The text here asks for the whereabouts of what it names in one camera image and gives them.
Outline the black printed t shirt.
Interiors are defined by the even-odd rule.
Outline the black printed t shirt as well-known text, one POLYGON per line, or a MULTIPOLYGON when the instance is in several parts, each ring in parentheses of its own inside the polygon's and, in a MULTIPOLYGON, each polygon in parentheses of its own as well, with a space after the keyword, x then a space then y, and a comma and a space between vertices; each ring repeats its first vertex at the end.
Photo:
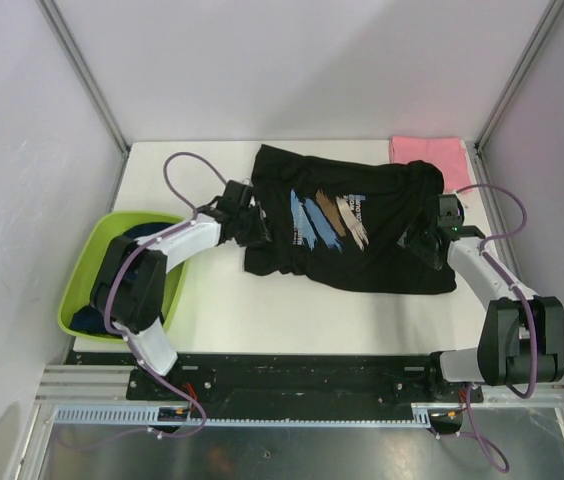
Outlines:
POLYGON ((452 269, 432 268, 398 244, 426 200, 444 190, 433 164, 364 165, 263 145, 251 183, 271 240, 246 249, 246 272, 361 293, 455 290, 452 269))

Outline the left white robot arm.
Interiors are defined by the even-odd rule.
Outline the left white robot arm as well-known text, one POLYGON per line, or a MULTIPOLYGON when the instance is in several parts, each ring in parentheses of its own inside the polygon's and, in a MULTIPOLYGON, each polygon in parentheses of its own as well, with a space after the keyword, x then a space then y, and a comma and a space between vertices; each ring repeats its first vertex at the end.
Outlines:
POLYGON ((148 236, 113 238, 90 293, 90 306, 105 330, 119 335, 148 371, 148 387, 159 398, 176 397, 182 374, 167 338, 162 312, 167 276, 191 257, 233 241, 241 247, 271 241, 254 187, 230 180, 222 195, 193 210, 190 218, 148 236))

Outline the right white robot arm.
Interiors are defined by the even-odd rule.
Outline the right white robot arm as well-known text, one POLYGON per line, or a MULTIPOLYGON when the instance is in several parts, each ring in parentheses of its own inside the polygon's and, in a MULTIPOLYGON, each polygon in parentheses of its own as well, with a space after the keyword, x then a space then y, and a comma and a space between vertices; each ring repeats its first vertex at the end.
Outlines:
POLYGON ((398 240, 428 267, 459 275, 485 308, 477 346, 436 353, 439 367, 423 376, 424 391, 446 401, 460 383, 525 384, 520 395, 528 397, 537 384, 564 376, 564 307, 521 282, 486 250, 483 232, 464 220, 457 196, 433 196, 398 240))

